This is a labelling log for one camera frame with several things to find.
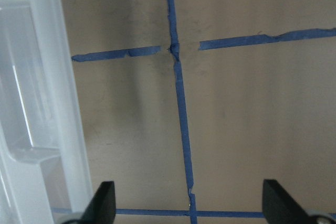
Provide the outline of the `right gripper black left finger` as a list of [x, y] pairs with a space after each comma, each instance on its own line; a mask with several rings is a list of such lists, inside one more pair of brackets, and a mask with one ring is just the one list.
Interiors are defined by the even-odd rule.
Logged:
[[113, 181], [102, 182], [85, 211], [79, 216], [68, 217], [61, 223], [114, 223], [116, 195]]

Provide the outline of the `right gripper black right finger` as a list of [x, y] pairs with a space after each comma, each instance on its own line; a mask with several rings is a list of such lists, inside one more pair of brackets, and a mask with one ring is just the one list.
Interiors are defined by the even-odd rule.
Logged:
[[267, 223], [333, 223], [330, 214], [304, 210], [275, 179], [264, 179], [262, 186], [262, 214]]

